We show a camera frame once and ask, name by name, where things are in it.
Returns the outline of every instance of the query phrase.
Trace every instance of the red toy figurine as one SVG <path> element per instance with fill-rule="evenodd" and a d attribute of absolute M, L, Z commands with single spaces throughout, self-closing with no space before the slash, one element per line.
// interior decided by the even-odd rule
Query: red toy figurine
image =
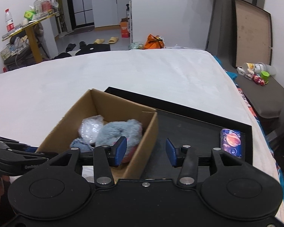
<path fill-rule="evenodd" d="M 256 84 L 259 84 L 259 85 L 261 85 L 261 86 L 264 86 L 264 85 L 265 85 L 264 80 L 263 80 L 260 76 L 255 75 L 255 76 L 253 77 L 253 80 L 254 80 L 254 82 L 255 82 Z"/>

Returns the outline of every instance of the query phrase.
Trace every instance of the black shoe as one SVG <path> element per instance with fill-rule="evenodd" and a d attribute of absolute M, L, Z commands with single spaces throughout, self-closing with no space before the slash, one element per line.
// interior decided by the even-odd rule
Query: black shoe
<path fill-rule="evenodd" d="M 65 52 L 72 51 L 75 47 L 76 47 L 76 44 L 69 44 L 67 45 Z"/>
<path fill-rule="evenodd" d="M 79 45 L 80 45 L 80 49 L 83 49 L 86 46 L 86 43 L 84 41 L 81 41 Z"/>

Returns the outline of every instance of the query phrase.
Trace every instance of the mattress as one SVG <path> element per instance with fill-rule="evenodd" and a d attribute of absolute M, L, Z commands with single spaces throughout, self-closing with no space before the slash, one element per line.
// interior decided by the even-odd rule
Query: mattress
<path fill-rule="evenodd" d="M 2 73 L 0 136 L 38 147 L 87 89 L 109 86 L 251 125 L 254 166 L 279 181 L 257 120 L 233 81 L 202 50 L 98 52 Z M 284 222 L 284 203 L 276 217 Z"/>

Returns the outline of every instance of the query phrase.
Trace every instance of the orange bag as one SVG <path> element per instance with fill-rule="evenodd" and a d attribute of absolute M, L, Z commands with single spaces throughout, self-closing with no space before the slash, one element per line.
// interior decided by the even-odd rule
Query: orange bag
<path fill-rule="evenodd" d="M 153 36 L 152 34 L 149 34 L 147 41 L 144 45 L 144 49 L 162 49 L 164 48 L 163 39 L 161 39 L 159 36 Z"/>

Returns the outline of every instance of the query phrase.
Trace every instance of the green cup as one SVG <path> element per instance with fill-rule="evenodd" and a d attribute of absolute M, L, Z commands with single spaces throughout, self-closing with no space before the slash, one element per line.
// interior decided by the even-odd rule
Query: green cup
<path fill-rule="evenodd" d="M 264 72 L 262 71 L 260 74 L 260 77 L 264 80 L 265 83 L 268 83 L 268 78 L 269 78 L 270 74 L 268 72 Z"/>

